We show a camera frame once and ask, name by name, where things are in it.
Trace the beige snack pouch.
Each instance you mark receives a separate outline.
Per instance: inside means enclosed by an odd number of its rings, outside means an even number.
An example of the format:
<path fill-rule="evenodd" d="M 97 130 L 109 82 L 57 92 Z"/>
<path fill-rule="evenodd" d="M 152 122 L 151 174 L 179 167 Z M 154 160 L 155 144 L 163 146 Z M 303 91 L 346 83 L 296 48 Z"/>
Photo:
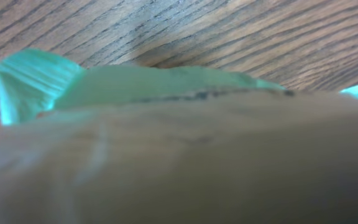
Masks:
<path fill-rule="evenodd" d="M 202 92 L 0 127 L 0 223 L 358 223 L 358 99 Z"/>

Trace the teal packet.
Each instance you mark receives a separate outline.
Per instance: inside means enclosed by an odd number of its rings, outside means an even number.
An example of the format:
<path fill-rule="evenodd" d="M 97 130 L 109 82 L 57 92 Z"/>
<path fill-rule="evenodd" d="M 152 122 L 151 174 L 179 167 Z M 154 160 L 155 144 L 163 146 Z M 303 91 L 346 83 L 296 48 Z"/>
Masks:
<path fill-rule="evenodd" d="M 3 127 L 62 119 L 158 132 L 290 126 L 358 131 L 358 85 L 306 95 L 245 73 L 206 67 L 85 69 L 39 49 L 0 61 Z"/>

